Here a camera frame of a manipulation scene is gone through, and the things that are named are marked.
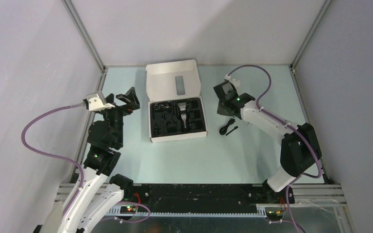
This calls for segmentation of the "silver black hair clipper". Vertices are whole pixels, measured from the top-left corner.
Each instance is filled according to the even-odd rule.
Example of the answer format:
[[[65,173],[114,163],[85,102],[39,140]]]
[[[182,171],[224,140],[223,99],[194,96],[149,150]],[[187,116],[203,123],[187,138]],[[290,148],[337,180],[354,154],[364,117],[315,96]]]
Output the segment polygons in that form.
[[[187,132],[188,131],[188,126],[187,126],[187,103],[186,102],[178,103],[178,109],[179,109],[179,118],[181,120],[181,125],[182,125],[182,131]]]

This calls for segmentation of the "white box with black tray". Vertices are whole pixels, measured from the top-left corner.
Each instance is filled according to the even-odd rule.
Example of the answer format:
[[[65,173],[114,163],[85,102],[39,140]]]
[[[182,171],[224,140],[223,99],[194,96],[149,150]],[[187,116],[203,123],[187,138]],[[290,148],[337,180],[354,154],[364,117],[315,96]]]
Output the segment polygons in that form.
[[[153,143],[206,137],[208,130],[195,60],[146,65],[149,136]],[[188,131],[182,131],[178,103],[186,102]]]

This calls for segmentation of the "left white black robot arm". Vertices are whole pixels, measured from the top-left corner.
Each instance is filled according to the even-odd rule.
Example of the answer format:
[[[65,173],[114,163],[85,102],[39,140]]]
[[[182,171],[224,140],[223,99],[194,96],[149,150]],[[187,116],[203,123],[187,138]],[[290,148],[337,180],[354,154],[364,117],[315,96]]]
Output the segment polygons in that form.
[[[133,180],[111,173],[123,147],[123,118],[140,108],[136,89],[107,97],[97,91],[74,105],[81,106],[103,119],[88,129],[90,150],[83,165],[76,165],[79,177],[71,193],[55,205],[44,224],[36,226],[36,233],[90,233],[115,204],[134,196]]]

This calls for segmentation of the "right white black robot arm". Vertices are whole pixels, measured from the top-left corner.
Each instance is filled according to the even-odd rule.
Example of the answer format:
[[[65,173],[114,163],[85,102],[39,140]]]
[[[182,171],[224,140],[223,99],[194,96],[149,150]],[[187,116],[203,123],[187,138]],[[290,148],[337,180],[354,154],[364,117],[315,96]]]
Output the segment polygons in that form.
[[[264,182],[263,197],[267,202],[277,202],[286,186],[311,166],[320,164],[320,147],[310,124],[297,125],[274,115],[253,96],[239,95],[230,81],[216,85],[214,91],[219,99],[219,115],[237,117],[257,126],[281,147],[280,167]]]

